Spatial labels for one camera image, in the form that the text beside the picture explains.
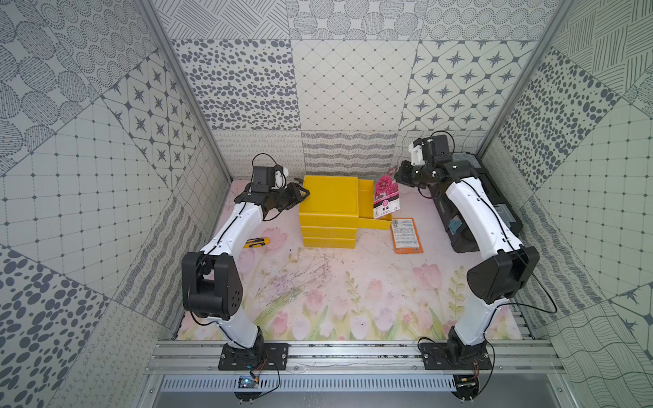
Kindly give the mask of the yellow drawer cabinet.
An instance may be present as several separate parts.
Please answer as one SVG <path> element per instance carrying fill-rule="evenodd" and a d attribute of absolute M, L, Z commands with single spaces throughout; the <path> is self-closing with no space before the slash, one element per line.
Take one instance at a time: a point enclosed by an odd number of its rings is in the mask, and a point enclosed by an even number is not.
<path fill-rule="evenodd" d="M 359 222 L 356 177 L 307 175 L 299 222 L 307 248 L 354 249 Z"/>

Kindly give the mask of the pink flower seed bag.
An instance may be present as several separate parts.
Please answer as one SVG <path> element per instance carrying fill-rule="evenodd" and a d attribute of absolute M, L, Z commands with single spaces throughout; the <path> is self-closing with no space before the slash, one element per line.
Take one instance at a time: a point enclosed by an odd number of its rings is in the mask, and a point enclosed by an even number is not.
<path fill-rule="evenodd" d="M 377 181 L 372 208 L 374 219 L 382 219 L 401 209 L 399 185 L 391 175 L 386 174 Z"/>

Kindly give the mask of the orange seed bag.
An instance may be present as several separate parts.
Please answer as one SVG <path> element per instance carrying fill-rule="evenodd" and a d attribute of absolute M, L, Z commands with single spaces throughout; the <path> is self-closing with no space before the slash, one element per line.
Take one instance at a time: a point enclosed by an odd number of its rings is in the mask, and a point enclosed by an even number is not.
<path fill-rule="evenodd" d="M 390 230 L 395 254 L 423 253 L 423 246 L 413 218 L 393 219 Z"/>

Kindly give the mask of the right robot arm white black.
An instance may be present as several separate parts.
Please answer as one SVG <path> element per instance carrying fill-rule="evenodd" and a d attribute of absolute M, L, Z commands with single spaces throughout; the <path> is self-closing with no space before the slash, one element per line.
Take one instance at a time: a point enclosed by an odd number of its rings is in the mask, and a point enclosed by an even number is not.
<path fill-rule="evenodd" d="M 533 246 L 524 246 L 506 226 L 484 191 L 478 173 L 466 161 L 411 164 L 403 161 L 397 182 L 418 189 L 444 186 L 445 196 L 465 222 L 482 262 L 467 273 L 473 296 L 447 340 L 450 357 L 462 359 L 485 352 L 486 331 L 498 309 L 522 289 L 539 261 Z"/>

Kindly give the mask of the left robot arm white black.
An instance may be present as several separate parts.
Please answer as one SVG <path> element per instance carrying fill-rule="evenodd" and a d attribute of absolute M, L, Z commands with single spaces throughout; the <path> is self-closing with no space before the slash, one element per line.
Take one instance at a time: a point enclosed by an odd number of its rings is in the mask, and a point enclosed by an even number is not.
<path fill-rule="evenodd" d="M 241 309 L 244 289 L 236 260 L 270 210 L 281 213 L 310 194 L 297 183 L 282 188 L 250 183 L 236 197 L 233 213 L 217 236 L 199 252 L 182 258 L 184 309 L 195 323 L 204 320 L 204 326 L 217 325 L 235 350 L 260 355 L 264 347 L 259 327 Z"/>

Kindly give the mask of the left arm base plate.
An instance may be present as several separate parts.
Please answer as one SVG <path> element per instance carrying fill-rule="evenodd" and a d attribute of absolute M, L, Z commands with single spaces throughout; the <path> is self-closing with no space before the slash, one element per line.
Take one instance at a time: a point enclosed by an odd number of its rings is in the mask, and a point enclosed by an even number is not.
<path fill-rule="evenodd" d="M 219 359 L 219 370 L 227 371 L 285 371 L 289 352 L 288 343 L 264 343 L 255 348 L 238 348 L 225 344 Z"/>

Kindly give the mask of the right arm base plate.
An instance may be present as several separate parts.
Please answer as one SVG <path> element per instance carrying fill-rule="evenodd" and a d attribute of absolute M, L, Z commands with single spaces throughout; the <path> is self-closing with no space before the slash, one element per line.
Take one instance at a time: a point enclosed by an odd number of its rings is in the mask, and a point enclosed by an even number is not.
<path fill-rule="evenodd" d="M 485 343 L 468 346 L 457 343 L 420 342 L 418 350 L 426 370 L 490 370 L 493 367 L 491 355 Z"/>

